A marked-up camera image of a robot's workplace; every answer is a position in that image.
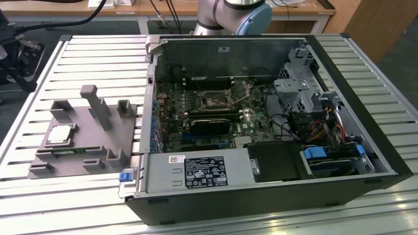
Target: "motherboard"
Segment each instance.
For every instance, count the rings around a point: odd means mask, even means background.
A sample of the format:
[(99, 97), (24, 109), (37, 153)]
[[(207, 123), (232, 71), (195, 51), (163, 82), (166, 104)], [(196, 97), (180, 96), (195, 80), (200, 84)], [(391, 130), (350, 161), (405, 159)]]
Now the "motherboard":
[(263, 108), (264, 85), (254, 85), (250, 79), (223, 84), (194, 79), (157, 83), (164, 152), (243, 148), (274, 140)]

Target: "barcode sticker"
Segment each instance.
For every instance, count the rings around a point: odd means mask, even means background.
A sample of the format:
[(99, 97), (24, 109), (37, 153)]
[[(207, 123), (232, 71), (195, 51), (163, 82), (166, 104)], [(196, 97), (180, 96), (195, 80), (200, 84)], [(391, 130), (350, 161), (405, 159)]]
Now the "barcode sticker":
[(168, 156), (168, 163), (183, 163), (184, 155)]

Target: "white sticker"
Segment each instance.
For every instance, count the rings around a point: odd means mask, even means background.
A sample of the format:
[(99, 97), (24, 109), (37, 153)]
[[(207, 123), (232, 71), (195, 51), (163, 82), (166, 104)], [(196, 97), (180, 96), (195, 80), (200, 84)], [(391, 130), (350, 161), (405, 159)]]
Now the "white sticker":
[(218, 52), (230, 52), (230, 47), (219, 47)]
[(168, 156), (168, 163), (183, 163), (184, 155)]
[(117, 11), (116, 15), (135, 15), (133, 11)]

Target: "yellow wire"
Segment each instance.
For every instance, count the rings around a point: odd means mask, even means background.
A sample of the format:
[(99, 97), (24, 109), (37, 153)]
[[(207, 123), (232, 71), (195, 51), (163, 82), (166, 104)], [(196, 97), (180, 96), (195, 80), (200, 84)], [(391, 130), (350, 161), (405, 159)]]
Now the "yellow wire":
[(324, 130), (322, 130), (307, 142), (311, 142), (314, 139), (319, 138), (323, 133)]

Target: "white label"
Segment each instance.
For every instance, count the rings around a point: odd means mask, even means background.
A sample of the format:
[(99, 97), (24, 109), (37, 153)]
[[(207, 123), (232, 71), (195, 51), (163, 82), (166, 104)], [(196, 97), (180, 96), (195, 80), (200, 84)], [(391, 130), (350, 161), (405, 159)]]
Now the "white label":
[(183, 163), (184, 155), (168, 156), (168, 163)]
[(230, 48), (228, 47), (220, 47), (218, 49), (218, 52), (230, 52)]
[(117, 15), (135, 15), (133, 11), (117, 11), (116, 12)]
[(53, 152), (55, 155), (75, 154), (73, 151)]

